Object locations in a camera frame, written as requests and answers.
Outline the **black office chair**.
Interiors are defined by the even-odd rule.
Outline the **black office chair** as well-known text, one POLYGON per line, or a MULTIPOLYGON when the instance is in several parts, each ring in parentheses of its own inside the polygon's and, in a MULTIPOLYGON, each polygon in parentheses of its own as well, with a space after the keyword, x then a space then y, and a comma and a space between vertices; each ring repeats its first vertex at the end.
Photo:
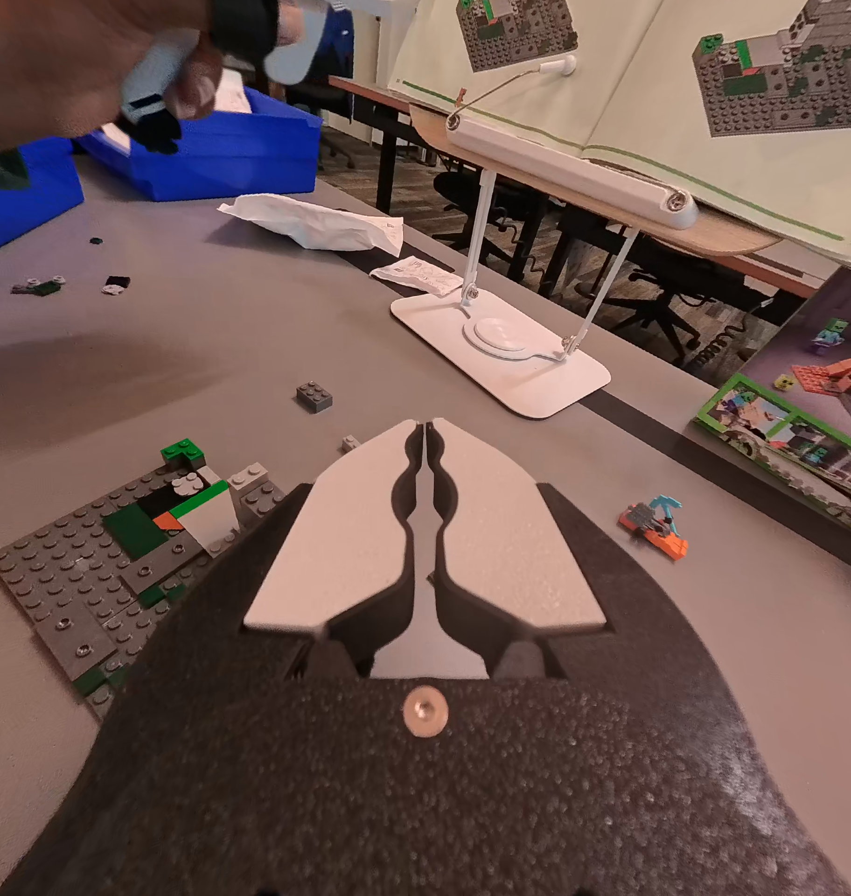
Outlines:
MULTIPOLYGON (((444 210, 460 211, 467 218, 459 233, 436 233, 432 237, 460 252, 468 251, 475 230, 481 174, 482 171, 451 170, 438 174, 432 182, 439 196, 449 202, 444 210)), ((548 195, 531 187, 498 175, 487 214, 487 224, 501 232, 511 230, 513 249, 511 253, 503 251, 484 234, 480 263, 487 263, 491 255, 509 263, 507 277, 515 282, 524 279, 528 263, 531 264, 532 273, 543 275, 544 268, 537 266, 537 258, 531 250, 539 226, 550 207, 550 199, 548 195)))
POLYGON ((612 333, 619 333, 632 326, 646 330, 651 324, 657 324, 676 353, 672 364, 681 367, 687 353, 700 347, 700 331, 672 310, 671 303, 676 297, 695 299, 699 307, 710 303, 710 289, 704 279, 714 273, 714 264, 709 259, 666 248, 650 237, 639 237, 635 242, 633 263, 635 269, 628 279, 632 282, 642 280, 657 287, 657 295, 651 299, 607 297, 607 306, 633 313, 620 322, 603 326, 612 333))

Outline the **numbered white paper bag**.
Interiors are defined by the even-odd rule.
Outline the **numbered white paper bag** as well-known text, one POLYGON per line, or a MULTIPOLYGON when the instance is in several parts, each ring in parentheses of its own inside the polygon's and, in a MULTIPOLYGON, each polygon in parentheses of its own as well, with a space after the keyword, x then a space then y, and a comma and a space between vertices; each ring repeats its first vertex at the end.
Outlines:
POLYGON ((275 194, 244 195, 218 211, 289 237, 308 250, 363 252, 380 249, 399 258, 403 218, 363 215, 275 194))

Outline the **orange brick figure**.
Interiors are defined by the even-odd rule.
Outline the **orange brick figure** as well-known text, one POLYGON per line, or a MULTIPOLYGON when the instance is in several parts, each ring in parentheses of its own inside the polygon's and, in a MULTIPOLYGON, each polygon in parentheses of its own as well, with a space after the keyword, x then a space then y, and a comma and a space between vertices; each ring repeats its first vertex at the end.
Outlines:
POLYGON ((630 504, 619 515, 618 523, 676 562, 688 553, 688 541, 680 535, 674 521, 674 511, 682 507, 678 499, 660 495, 649 502, 630 504))

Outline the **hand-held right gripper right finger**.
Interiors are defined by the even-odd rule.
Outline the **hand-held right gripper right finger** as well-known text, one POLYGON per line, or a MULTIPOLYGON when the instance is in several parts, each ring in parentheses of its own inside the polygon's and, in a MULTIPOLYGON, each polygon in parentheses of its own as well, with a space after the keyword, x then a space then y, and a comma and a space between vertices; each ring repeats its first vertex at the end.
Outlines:
POLYGON ((534 478, 443 418, 432 420, 427 448, 450 584, 538 634, 603 628, 607 618, 534 478))

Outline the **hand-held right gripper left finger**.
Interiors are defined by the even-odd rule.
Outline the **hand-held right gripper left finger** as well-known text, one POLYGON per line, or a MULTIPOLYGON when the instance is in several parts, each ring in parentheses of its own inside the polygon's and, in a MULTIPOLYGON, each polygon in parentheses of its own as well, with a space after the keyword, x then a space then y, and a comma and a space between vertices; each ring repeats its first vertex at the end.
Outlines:
POLYGON ((412 572, 422 425, 404 420, 361 443, 314 482, 244 626, 321 637, 412 572))

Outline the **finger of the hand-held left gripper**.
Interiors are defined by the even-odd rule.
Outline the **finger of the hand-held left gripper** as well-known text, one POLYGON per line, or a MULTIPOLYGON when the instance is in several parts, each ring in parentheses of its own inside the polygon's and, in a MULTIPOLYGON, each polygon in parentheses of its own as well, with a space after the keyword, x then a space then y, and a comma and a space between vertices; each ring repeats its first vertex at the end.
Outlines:
POLYGON ((417 1, 326 1, 336 11, 369 14, 377 18, 415 12, 417 1))

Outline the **white wooden book stand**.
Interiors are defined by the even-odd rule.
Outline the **white wooden book stand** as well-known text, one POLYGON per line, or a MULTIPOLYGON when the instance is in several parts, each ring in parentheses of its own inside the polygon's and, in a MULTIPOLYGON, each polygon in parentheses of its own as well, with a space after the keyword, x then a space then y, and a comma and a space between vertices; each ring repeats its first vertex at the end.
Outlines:
POLYGON ((392 314, 464 374, 522 417, 544 420, 606 386, 608 370, 581 348, 614 277, 643 230, 700 257, 742 255, 779 237, 729 215, 701 210, 693 196, 663 180, 584 158, 635 49, 629 44, 554 51, 547 59, 503 63, 475 73, 461 39, 449 31, 409 40, 394 77, 413 99, 422 136, 481 169, 463 283, 448 298, 413 297, 392 314), (503 175, 625 227, 599 295, 580 328, 553 331, 479 286, 487 218, 503 175))

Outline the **white printed paper sheet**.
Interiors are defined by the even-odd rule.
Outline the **white printed paper sheet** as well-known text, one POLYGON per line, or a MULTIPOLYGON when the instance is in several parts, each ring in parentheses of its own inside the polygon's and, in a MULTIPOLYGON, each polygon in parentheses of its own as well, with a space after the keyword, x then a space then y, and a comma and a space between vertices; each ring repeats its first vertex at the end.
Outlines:
POLYGON ((463 278, 453 272, 446 272, 435 264, 416 256, 398 259, 392 264, 384 265, 369 273, 370 277, 409 287, 418 294, 430 294, 434 297, 447 297, 463 286, 463 278))

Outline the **blue plastic bin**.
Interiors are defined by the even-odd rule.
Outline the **blue plastic bin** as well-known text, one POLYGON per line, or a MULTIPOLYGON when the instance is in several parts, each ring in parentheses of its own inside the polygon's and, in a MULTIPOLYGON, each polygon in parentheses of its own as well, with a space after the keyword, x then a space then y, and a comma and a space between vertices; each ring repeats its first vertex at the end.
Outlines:
POLYGON ((84 202, 70 140, 35 140, 19 150, 28 185, 0 189, 0 247, 84 202))
POLYGON ((321 119, 246 88, 251 112, 212 112, 183 123, 174 155, 135 141, 130 151, 95 131, 78 143, 94 159, 155 202, 314 190, 321 119))

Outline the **person's left hand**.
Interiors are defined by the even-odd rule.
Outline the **person's left hand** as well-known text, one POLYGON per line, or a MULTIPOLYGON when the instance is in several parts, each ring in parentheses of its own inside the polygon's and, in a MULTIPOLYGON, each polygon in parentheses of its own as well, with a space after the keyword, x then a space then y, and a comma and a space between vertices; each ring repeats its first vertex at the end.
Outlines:
POLYGON ((210 22, 202 1, 0 1, 0 151, 114 121, 123 81, 172 28, 199 41, 166 105, 178 119, 206 117, 222 72, 210 22))

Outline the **grey table with brown edge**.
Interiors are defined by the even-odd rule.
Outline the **grey table with brown edge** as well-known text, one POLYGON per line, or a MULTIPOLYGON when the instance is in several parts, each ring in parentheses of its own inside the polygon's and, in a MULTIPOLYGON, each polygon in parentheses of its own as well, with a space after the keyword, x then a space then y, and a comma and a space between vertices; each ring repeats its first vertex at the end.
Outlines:
MULTIPOLYGON (((330 75, 328 82, 349 97, 352 121, 370 126, 383 134, 382 150, 375 196, 375 208, 385 214, 391 213, 392 189, 395 177, 397 141, 405 140, 420 148, 435 153, 448 154, 444 138, 439 133, 442 118, 439 114, 416 106, 396 92, 375 84, 365 84, 352 78, 330 75)), ((536 180, 521 183, 510 177, 497 175, 495 189, 502 185, 521 187, 539 198, 539 211, 527 216, 521 237, 531 237, 537 228, 550 201, 564 204, 558 230, 561 233, 554 251, 552 262, 547 265, 541 282, 541 294, 549 295, 550 276, 562 270, 562 262, 572 245, 581 241, 606 250, 618 248, 618 237, 608 228, 610 225, 628 227, 619 220, 619 212, 606 203, 554 188, 550 192, 540 190, 536 180)), ((629 252, 629 258, 637 260, 640 252, 649 251, 652 257, 667 252, 684 264, 686 258, 702 258, 704 263, 694 263, 693 267, 703 275, 720 275, 728 269, 767 284, 802 300, 812 297, 835 271, 832 263, 812 252, 805 252, 795 264, 787 265, 775 258, 777 252, 793 247, 779 242, 744 254, 712 252, 712 242, 722 240, 731 244, 735 236, 743 237, 747 227, 731 221, 723 214, 709 209, 700 209, 700 235, 689 237, 684 231, 654 224, 642 225, 643 242, 637 242, 629 252)))

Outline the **green toy set box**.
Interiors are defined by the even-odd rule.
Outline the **green toy set box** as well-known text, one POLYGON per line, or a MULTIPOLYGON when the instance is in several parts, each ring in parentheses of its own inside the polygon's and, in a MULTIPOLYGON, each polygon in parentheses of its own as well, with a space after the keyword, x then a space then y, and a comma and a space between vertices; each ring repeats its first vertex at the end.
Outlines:
POLYGON ((838 269, 695 422, 851 530, 851 270, 838 269))

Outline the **building instruction booklet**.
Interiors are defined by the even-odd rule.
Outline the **building instruction booklet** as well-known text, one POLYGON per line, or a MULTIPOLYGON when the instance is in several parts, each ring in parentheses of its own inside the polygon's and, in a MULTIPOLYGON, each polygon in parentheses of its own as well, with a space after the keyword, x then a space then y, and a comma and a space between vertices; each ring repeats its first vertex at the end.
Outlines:
POLYGON ((390 86, 851 267, 851 1, 418 2, 390 86))

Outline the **grey brick model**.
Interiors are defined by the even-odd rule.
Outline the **grey brick model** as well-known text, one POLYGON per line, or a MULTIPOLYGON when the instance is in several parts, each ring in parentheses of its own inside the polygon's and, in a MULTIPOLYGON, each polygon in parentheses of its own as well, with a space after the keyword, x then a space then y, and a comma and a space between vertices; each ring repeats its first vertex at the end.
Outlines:
POLYGON ((218 475, 185 453, 0 548, 0 581, 99 721, 151 635, 285 498, 261 464, 227 477, 238 529, 211 551, 171 509, 218 475))

